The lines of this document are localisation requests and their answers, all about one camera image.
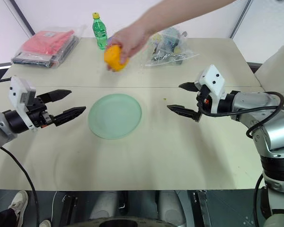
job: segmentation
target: green plastic bottle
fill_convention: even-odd
[[[101,50],[105,50],[107,45],[106,27],[100,20],[100,15],[98,13],[93,13],[93,18],[93,31],[97,39],[97,44]]]

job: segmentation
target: human arm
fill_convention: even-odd
[[[163,0],[130,26],[118,31],[109,45],[122,47],[121,63],[135,55],[154,33],[224,7],[234,0]]]

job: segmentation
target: shoe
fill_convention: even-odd
[[[43,222],[41,222],[39,227],[52,227],[52,224],[49,220],[44,220]]]
[[[26,191],[19,191],[11,204],[9,205],[9,209],[12,208],[15,211],[15,214],[17,216],[17,227],[21,227],[23,224],[23,215],[25,212],[25,209],[27,208],[28,203],[28,195]]]

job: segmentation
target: plastic bag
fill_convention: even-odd
[[[24,44],[11,59],[14,64],[56,68],[78,44],[85,27],[49,27]]]
[[[154,52],[145,66],[162,65],[170,62],[182,64],[183,60],[197,56],[186,43],[187,32],[174,27],[167,28],[151,37]]]

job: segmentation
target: folded cloth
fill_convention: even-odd
[[[46,68],[51,67],[51,55],[41,55],[28,52],[20,52],[16,57],[12,58],[14,64],[22,65],[39,65]]]
[[[69,53],[78,44],[79,38],[77,36],[72,36],[70,40],[59,50],[55,55],[39,54],[31,52],[19,52],[17,56],[12,58],[14,64],[22,65],[38,65],[46,68],[56,68],[59,64],[63,63]]]
[[[22,50],[39,54],[55,55],[69,41],[74,31],[40,31],[22,45]]]

